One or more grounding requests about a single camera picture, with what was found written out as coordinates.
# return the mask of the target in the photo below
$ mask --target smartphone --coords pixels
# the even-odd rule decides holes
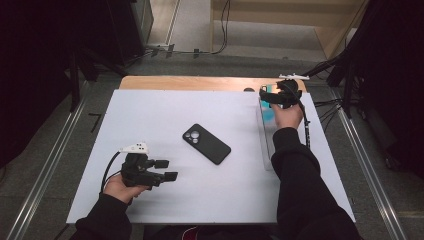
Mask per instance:
[[[183,139],[216,165],[231,152],[227,144],[197,123],[184,132]]]

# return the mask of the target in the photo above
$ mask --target black sleeve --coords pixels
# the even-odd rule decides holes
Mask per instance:
[[[132,226],[125,213],[128,205],[107,194],[99,200],[86,218],[79,219],[71,239],[130,239]]]
[[[319,162],[294,128],[273,136],[271,161],[280,178],[277,222],[284,239],[360,239],[320,176]]]

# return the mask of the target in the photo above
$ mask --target person's left hand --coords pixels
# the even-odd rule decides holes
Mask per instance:
[[[138,197],[141,192],[147,190],[148,188],[149,187],[147,186],[141,185],[135,187],[127,187],[122,182],[121,174],[119,174],[109,179],[105,189],[103,190],[103,193],[128,204],[133,197]]]

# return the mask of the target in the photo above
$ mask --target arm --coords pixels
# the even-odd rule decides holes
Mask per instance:
[[[131,223],[125,211],[133,197],[147,187],[126,187],[122,176],[112,177],[87,217],[79,219],[71,239],[129,239]]]
[[[319,162],[300,143],[302,112],[273,106],[279,128],[271,161],[281,180],[277,222],[287,239],[360,239],[349,215],[337,205],[320,177]]]

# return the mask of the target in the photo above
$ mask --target white tabletop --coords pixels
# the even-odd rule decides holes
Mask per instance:
[[[312,99],[302,102],[310,123],[311,148],[322,177],[339,205],[354,219]],[[177,171],[165,182],[134,199],[127,214],[146,224],[275,223],[279,180],[263,167],[256,109],[258,93],[225,91],[116,90],[78,187],[67,223],[87,216],[98,199],[105,168],[119,148],[145,141],[150,159],[170,161]],[[194,123],[232,149],[214,165],[183,139]],[[304,141],[303,130],[299,134]],[[121,153],[109,174],[121,168]]]

